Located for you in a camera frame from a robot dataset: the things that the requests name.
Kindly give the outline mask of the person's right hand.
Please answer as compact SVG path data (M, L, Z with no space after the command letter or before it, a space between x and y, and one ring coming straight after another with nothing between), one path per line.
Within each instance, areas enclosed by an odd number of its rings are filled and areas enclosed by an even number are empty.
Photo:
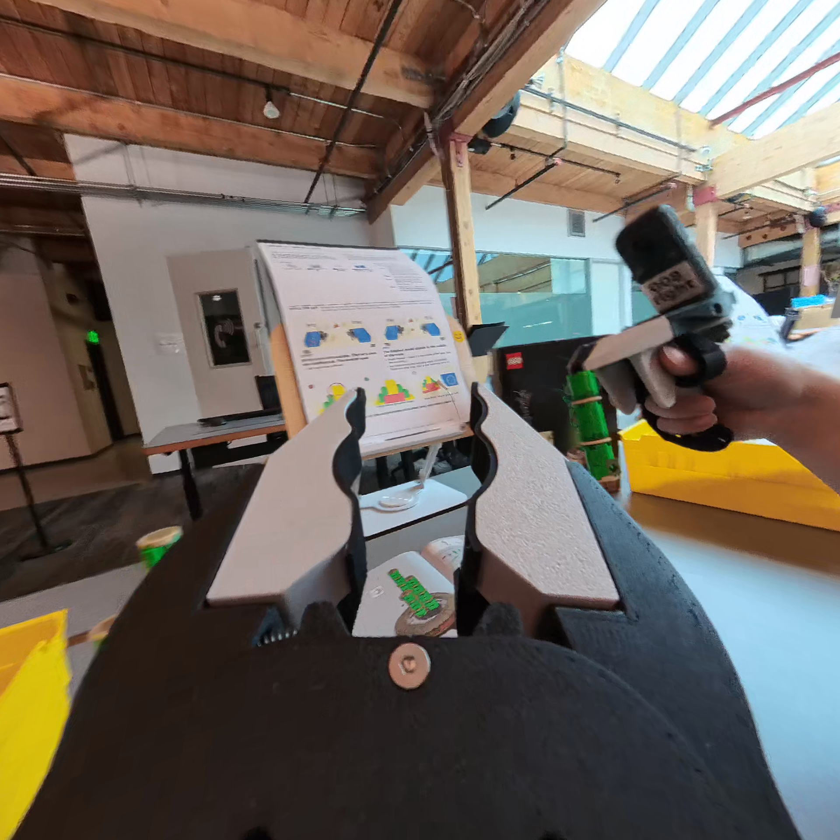
M784 411L802 395L807 370L782 353L739 345L724 352L724 371L700 391L681 391L672 406L651 396L645 400L658 431L699 435L722 425L738 439L771 438Z

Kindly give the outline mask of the small framed sign on pole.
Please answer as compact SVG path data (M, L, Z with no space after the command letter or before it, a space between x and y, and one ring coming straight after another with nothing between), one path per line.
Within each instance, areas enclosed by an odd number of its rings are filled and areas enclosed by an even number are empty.
M45 527L38 515L35 496L30 486L23 458L20 454L16 436L23 431L18 402L14 388L7 382L1 383L1 436L13 462L13 468L24 493L29 518L34 526L38 548L33 553L22 555L22 561L31 561L64 552L72 546L71 540L53 542L49 539Z

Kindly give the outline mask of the white instruction booklet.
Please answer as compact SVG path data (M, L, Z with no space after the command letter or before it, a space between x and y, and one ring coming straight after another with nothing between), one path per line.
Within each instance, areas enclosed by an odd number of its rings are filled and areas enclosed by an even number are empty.
M400 553L367 574L352 634L356 637L456 637L455 572L464 537Z

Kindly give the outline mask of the white phone booth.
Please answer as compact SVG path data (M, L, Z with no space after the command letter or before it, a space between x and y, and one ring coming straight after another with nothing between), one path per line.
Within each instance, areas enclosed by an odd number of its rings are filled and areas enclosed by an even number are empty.
M199 417L263 408L257 379L270 372L264 314L250 248L167 257Z

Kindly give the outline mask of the red ceiling pipe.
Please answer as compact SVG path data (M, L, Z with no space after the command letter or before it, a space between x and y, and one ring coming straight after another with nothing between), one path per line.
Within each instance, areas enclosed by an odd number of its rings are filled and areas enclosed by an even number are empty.
M797 75L792 76L777 85L762 90L761 92L753 95L746 101L743 101L738 106L718 115L716 118L709 121L710 127L716 128L717 126L722 125L723 123L727 123L730 120L737 118L738 116L748 111L750 108L754 107L760 102L764 102L767 99L779 96L781 95L781 93L788 91L789 89L800 85L805 81L808 81L814 75L827 69L828 67L835 65L838 61L839 51L836 51L830 56L818 61L814 65L798 73Z

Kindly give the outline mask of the grey table with black legs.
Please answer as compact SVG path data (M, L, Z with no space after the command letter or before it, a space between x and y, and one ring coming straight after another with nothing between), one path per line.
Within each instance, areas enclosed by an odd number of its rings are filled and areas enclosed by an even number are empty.
M280 413L224 416L167 427L151 441L143 442L141 452L148 458L177 456L186 507L190 519L197 521L203 516L203 505L195 473L270 455L285 442L286 431L287 424Z

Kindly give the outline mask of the black toy set box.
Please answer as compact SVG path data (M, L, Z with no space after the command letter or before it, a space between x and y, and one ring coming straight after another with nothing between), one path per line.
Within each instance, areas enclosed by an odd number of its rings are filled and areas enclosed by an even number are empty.
M502 400L609 493L621 488L616 409L593 373L569 374L579 348L600 336L496 351Z

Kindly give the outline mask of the wooden support post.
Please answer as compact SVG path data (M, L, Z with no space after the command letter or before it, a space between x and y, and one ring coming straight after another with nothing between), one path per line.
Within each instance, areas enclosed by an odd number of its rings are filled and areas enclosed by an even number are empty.
M810 298L820 291L822 263L822 230L808 227L802 236L799 297Z
M463 329L479 380L487 378L487 354L479 353L486 339L480 309L480 281L474 239L469 171L469 137L448 132L440 139L441 176L447 207L450 251L454 270L454 313Z
M692 193L696 246L710 268L715 265L718 236L718 193L714 185L695 189Z

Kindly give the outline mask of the black folded card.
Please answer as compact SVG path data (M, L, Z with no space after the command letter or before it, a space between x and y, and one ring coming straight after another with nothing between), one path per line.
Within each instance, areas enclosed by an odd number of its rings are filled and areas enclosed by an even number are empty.
M471 356L481 358L492 350L508 330L505 322L478 323L469 327L467 339Z

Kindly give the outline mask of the yellow plastic bin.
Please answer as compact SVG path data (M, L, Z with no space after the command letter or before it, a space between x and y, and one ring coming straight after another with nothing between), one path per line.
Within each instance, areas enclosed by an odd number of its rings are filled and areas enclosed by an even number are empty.
M839 531L837 493L774 444L700 453L664 441L645 421L619 436L633 492Z
M43 783L70 709L67 610L1 631L1 838Z

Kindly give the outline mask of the grey desk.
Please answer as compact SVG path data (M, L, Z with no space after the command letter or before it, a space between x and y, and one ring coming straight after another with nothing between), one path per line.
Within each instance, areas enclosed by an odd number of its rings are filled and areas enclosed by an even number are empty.
M838 532L628 493L738 671L803 838L839 837Z

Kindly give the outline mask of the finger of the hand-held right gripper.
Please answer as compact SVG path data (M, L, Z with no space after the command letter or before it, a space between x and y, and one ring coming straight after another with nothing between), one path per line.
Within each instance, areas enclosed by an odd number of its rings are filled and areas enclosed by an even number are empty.
M592 371L618 413L634 415L639 405L639 380L629 360L620 360Z
M675 336L669 320L649 319L577 348L568 363L568 374L594 372L630 360L644 351L662 347Z

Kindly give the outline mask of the long green toy bamboo stalk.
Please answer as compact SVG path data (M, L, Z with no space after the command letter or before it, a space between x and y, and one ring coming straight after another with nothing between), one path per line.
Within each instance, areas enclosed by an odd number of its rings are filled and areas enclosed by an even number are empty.
M160 528L144 534L135 543L136 550L144 568L150 571L183 535L181 526Z

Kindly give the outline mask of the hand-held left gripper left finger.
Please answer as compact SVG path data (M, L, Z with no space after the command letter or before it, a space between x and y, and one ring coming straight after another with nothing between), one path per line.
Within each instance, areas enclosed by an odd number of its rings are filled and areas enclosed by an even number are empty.
M346 392L271 455L206 594L209 606L271 604L299 627L313 603L353 629L367 563L358 495L365 393Z

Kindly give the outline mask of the person's right forearm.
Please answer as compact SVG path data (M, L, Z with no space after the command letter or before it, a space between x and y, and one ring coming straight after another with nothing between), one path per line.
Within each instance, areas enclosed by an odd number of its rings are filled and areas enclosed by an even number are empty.
M787 396L772 440L839 493L839 381L792 362Z

